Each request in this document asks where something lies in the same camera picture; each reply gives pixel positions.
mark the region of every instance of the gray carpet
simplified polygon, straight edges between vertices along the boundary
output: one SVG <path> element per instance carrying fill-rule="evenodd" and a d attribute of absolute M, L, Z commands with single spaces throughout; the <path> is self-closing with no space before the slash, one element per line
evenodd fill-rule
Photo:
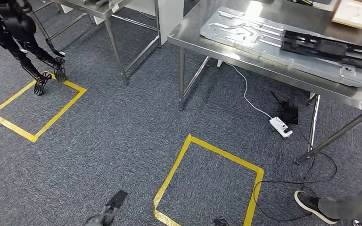
<path fill-rule="evenodd" d="M 185 11 L 195 2 L 186 0 Z M 132 10 L 119 13 L 153 23 Z M 58 15 L 55 7 L 49 6 L 37 15 L 52 33 L 79 12 Z M 87 22 L 88 18 L 84 18 L 54 40 L 55 46 L 66 52 L 69 80 L 87 92 L 35 143 L 0 125 L 0 226 L 82 225 L 119 189 L 129 192 L 129 197 L 113 225 L 164 225 L 153 217 L 153 198 L 189 133 L 263 168 L 266 180 L 302 181 L 309 162 L 293 164 L 306 150 L 302 135 L 294 129 L 290 139 L 281 139 L 267 117 L 243 99 L 245 83 L 230 66 L 216 68 L 216 62 L 210 60 L 187 98 L 185 111 L 179 112 L 175 46 L 167 43 L 161 49 L 150 50 L 128 73 L 130 84 L 125 86 L 105 28 Z M 154 32 L 114 18 L 111 22 L 124 62 L 130 62 L 155 36 Z M 48 49 L 39 33 L 36 37 Z M 30 58 L 38 69 L 47 69 Z M 204 58 L 187 51 L 187 80 Z M 241 71 L 249 81 L 247 96 L 260 109 L 276 115 L 278 103 L 270 91 L 295 103 L 299 107 L 299 126 L 307 136 L 313 108 L 305 105 L 306 91 Z M 0 47 L 0 104 L 30 81 L 18 62 Z M 29 132 L 38 131 L 75 94 L 56 81 L 47 84 L 46 92 L 35 97 L 29 90 L 2 109 L 0 115 Z M 315 142 L 360 113 L 322 98 Z M 337 175 L 330 182 L 309 187 L 320 196 L 331 197 L 362 190 L 362 125 L 326 150 L 338 165 Z M 326 178 L 333 170 L 332 162 L 319 156 L 307 180 Z M 208 226 L 220 215 L 227 217 L 230 225 L 239 226 L 253 178 L 251 171 L 191 146 L 159 209 L 184 226 Z M 264 184 L 259 205 L 274 218 L 303 215 L 293 201 L 297 188 Z M 254 226 L 291 224 L 325 225 L 314 216 L 278 223 L 257 208 L 252 222 Z"/>

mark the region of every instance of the metal rod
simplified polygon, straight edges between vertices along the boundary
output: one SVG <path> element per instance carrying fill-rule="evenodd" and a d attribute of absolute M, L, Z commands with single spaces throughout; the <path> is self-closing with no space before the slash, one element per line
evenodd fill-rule
<path fill-rule="evenodd" d="M 185 49 L 180 47 L 178 62 L 178 109 L 184 110 L 184 71 L 185 71 Z"/>
<path fill-rule="evenodd" d="M 353 129 L 354 127 L 362 124 L 362 114 L 359 115 L 357 118 L 353 119 L 350 123 L 346 124 L 342 129 L 340 129 L 338 132 L 334 133 L 332 136 L 330 136 L 328 139 L 324 140 L 321 144 L 319 144 L 317 147 L 315 147 L 313 150 L 305 153 L 304 155 L 300 156 L 296 160 L 296 164 L 302 164 L 307 160 L 307 157 L 314 156 L 315 154 L 321 152 L 326 146 L 334 142 L 336 139 L 340 138 L 342 135 L 344 135 L 349 130 Z"/>
<path fill-rule="evenodd" d="M 199 67 L 199 69 L 197 70 L 197 72 L 195 73 L 194 77 L 192 78 L 191 82 L 188 84 L 187 88 L 184 91 L 184 98 L 186 97 L 186 95 L 188 94 L 189 90 L 191 89 L 193 83 L 195 82 L 195 80 L 197 79 L 197 77 L 200 75 L 200 73 L 202 72 L 203 68 L 206 66 L 208 60 L 210 59 L 209 56 L 206 57 L 206 59 L 203 61 L 203 63 L 201 64 L 201 66 Z"/>
<path fill-rule="evenodd" d="M 31 19 L 33 19 L 33 21 L 35 22 L 35 25 L 37 26 L 38 30 L 42 33 L 42 35 L 44 36 L 45 40 L 49 39 L 49 35 L 46 32 L 45 28 L 42 26 L 40 20 L 38 19 L 38 17 L 35 15 L 35 13 L 33 11 L 31 11 L 30 13 L 27 14 L 28 16 L 31 17 Z"/>
<path fill-rule="evenodd" d="M 312 126 L 310 128 L 310 136 L 309 136 L 309 144 L 307 145 L 307 151 L 311 151 L 312 147 L 314 145 L 314 134 L 316 131 L 316 123 L 317 123 L 317 114 L 318 114 L 318 108 L 320 105 L 320 95 L 316 95 L 314 102 L 314 109 L 313 109 L 313 118 L 312 118 Z"/>
<path fill-rule="evenodd" d="M 128 18 L 125 18 L 125 17 L 122 17 L 122 16 L 115 15 L 115 14 L 113 14 L 112 17 L 120 19 L 120 20 L 124 20 L 126 22 L 131 23 L 131 24 L 135 24 L 135 25 L 138 25 L 138 26 L 141 26 L 141 27 L 151 29 L 153 31 L 157 31 L 157 29 L 155 27 L 149 26 L 147 24 L 143 24 L 143 23 L 135 21 L 135 20 L 131 20 L 131 19 L 128 19 Z"/>
<path fill-rule="evenodd" d="M 55 3 L 55 6 L 56 6 L 56 11 L 58 12 L 58 13 L 60 13 L 61 11 L 62 11 L 62 7 L 61 7 L 61 5 L 60 4 L 57 4 L 57 3 Z"/>
<path fill-rule="evenodd" d="M 127 77 L 125 76 L 124 66 L 123 66 L 123 63 L 121 62 L 120 54 L 119 54 L 119 51 L 118 51 L 118 48 L 116 45 L 115 35 L 113 34 L 112 26 L 110 24 L 110 18 L 105 20 L 105 26 L 107 29 L 107 33 L 109 33 L 109 38 L 110 38 L 110 42 L 112 43 L 112 46 L 113 46 L 113 51 L 115 52 L 115 57 L 116 57 L 116 60 L 117 60 L 117 63 L 119 65 L 120 72 L 121 72 L 121 77 L 123 79 L 124 84 L 127 85 L 128 80 L 127 80 Z"/>
<path fill-rule="evenodd" d="M 81 20 L 84 16 L 86 16 L 86 13 L 83 13 L 81 15 L 79 15 L 76 19 L 72 20 L 68 25 L 66 25 L 64 28 L 62 28 L 60 31 L 54 33 L 50 39 L 54 39 L 56 36 L 60 35 L 62 32 L 64 32 L 65 30 L 67 30 L 69 27 L 71 27 L 73 24 L 75 24 L 77 21 Z"/>
<path fill-rule="evenodd" d="M 88 14 L 88 16 L 90 18 L 90 23 L 95 24 L 95 19 L 93 18 L 93 16 L 91 14 Z"/>
<path fill-rule="evenodd" d="M 43 6 L 39 7 L 38 9 L 34 10 L 34 13 L 40 11 L 41 9 L 47 7 L 48 5 L 50 5 L 50 4 L 52 4 L 52 3 L 53 3 L 53 2 L 48 2 L 48 3 L 46 3 L 45 5 L 43 5 Z"/>
<path fill-rule="evenodd" d="M 125 68 L 125 72 L 127 72 L 134 64 L 137 62 L 146 51 L 153 46 L 153 44 L 159 40 L 159 36 L 156 36 L 132 61 L 131 63 Z"/>
<path fill-rule="evenodd" d="M 159 17 L 159 0 L 155 0 L 155 15 L 156 15 L 156 28 L 157 28 L 157 35 L 159 36 L 159 48 L 162 47 L 162 36 L 160 30 L 160 17 Z"/>

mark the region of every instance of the metal plate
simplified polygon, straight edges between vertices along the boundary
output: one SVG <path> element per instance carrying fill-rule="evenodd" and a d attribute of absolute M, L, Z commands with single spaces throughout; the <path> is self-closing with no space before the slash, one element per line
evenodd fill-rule
<path fill-rule="evenodd" d="M 200 34 L 216 42 L 306 73 L 347 86 L 362 87 L 361 68 L 281 50 L 284 30 L 325 37 L 261 17 L 251 19 L 245 13 L 227 7 L 220 7 L 200 29 Z"/>

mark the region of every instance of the gray pants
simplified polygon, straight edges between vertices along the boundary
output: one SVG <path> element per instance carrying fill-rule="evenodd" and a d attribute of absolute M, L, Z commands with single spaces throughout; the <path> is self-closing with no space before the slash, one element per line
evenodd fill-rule
<path fill-rule="evenodd" d="M 338 200 L 321 198 L 318 207 L 329 218 L 362 221 L 362 192 Z"/>

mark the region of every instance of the sneaker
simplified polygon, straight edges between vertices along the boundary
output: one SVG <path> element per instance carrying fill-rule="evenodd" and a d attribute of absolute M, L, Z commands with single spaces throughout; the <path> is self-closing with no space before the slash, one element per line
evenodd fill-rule
<path fill-rule="evenodd" d="M 320 209 L 318 208 L 319 200 L 319 198 L 310 196 L 304 191 L 295 191 L 295 201 L 300 207 L 311 213 L 314 213 L 327 224 L 336 224 L 338 222 L 337 219 L 329 218 L 325 214 L 321 213 Z"/>

